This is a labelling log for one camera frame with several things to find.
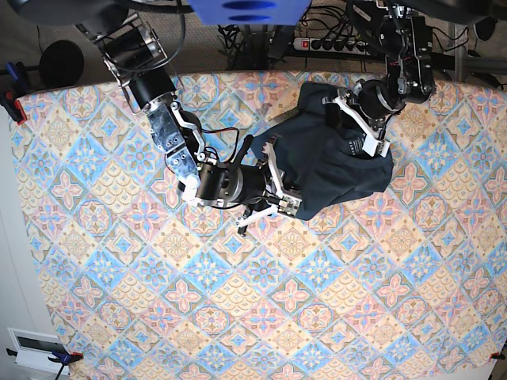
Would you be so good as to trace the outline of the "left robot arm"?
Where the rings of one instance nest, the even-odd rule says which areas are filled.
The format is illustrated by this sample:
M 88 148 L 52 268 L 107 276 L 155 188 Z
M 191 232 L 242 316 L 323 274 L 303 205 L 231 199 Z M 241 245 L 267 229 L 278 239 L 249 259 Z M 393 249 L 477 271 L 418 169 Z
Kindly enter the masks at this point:
M 359 80 L 352 89 L 339 89 L 333 99 L 322 99 L 326 125 L 366 127 L 383 140 L 387 124 L 409 103 L 426 102 L 435 90 L 431 42 L 422 16 L 401 3 L 385 1 L 387 13 L 370 27 L 359 14 L 359 2 L 349 1 L 345 11 L 350 23 L 369 48 L 384 56 L 386 75 Z

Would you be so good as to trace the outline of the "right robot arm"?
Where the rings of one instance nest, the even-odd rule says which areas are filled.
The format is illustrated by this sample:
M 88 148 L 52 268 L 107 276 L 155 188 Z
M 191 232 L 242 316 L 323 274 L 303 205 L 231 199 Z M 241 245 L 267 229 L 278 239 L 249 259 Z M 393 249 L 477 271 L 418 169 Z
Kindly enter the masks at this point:
M 275 141 L 264 143 L 255 165 L 242 162 L 254 142 L 252 135 L 236 141 L 231 157 L 221 160 L 204 140 L 208 130 L 181 107 L 164 70 L 170 57 L 137 13 L 108 6 L 77 28 L 101 52 L 131 110 L 147 115 L 154 144 L 164 153 L 186 203 L 220 210 L 244 206 L 236 221 L 240 234 L 268 215 L 296 216 L 302 202 L 299 189 L 279 170 Z

